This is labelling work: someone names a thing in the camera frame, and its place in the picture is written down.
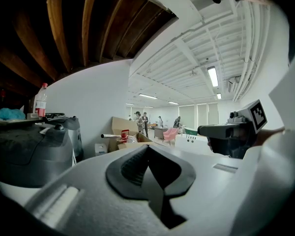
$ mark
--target cardboard box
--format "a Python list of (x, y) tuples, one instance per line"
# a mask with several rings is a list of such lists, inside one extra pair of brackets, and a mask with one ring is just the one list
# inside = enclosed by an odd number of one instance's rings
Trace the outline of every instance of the cardboard box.
[(113, 117), (112, 120), (112, 134), (114, 135), (120, 135), (121, 131), (129, 129), (129, 135), (130, 136), (136, 136), (138, 141), (140, 143), (137, 144), (122, 144), (120, 142), (117, 142), (116, 138), (111, 138), (109, 140), (109, 152), (116, 151), (118, 149), (122, 148), (130, 148), (130, 146), (139, 147), (140, 144), (146, 144), (146, 143), (153, 143), (152, 140), (144, 136), (143, 134), (139, 133), (138, 125), (135, 121), (131, 120), (125, 120), (117, 117)]
[(135, 143), (135, 144), (130, 144), (130, 143), (125, 143), (125, 144), (118, 144), (118, 148), (119, 149), (123, 149), (123, 148), (138, 148), (144, 144), (148, 144), (148, 145), (154, 145), (155, 142), (145, 142), (145, 143)]

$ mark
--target floor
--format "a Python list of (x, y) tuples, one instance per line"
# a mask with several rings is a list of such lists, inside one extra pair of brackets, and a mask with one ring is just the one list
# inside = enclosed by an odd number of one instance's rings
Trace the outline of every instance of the floor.
[(171, 140), (171, 144), (169, 143), (169, 141), (163, 141), (162, 139), (159, 139), (158, 137), (154, 138), (154, 130), (153, 129), (148, 129), (147, 130), (148, 133), (148, 137), (155, 143), (157, 144), (161, 144), (164, 146), (167, 146), (169, 148), (175, 148), (175, 140)]

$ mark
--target gray machine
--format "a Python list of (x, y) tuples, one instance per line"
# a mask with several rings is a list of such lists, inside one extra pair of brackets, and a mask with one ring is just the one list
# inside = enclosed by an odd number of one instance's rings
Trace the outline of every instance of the gray machine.
[(43, 132), (40, 121), (0, 123), (0, 191), (22, 206), (72, 167), (68, 130), (58, 124)]
[(57, 116), (53, 119), (48, 120), (48, 123), (51, 125), (61, 124), (64, 128), (68, 129), (68, 134), (73, 146), (75, 159), (77, 162), (80, 162), (83, 159), (84, 152), (82, 148), (79, 119), (76, 116), (65, 117), (63, 114), (63, 116)]

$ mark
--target blue cloth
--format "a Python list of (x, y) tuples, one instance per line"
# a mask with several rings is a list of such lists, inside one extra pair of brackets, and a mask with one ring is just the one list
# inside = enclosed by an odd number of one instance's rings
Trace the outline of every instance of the blue cloth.
[(25, 114), (19, 109), (9, 109), (1, 108), (0, 109), (0, 119), (11, 120), (11, 119), (25, 119)]

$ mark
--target air conditioner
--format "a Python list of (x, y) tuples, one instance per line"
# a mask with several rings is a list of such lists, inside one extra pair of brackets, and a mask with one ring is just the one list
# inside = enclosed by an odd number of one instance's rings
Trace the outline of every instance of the air conditioner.
[(236, 77), (230, 78), (230, 80), (228, 81), (228, 92), (234, 92), (237, 86), (238, 82), (236, 81)]

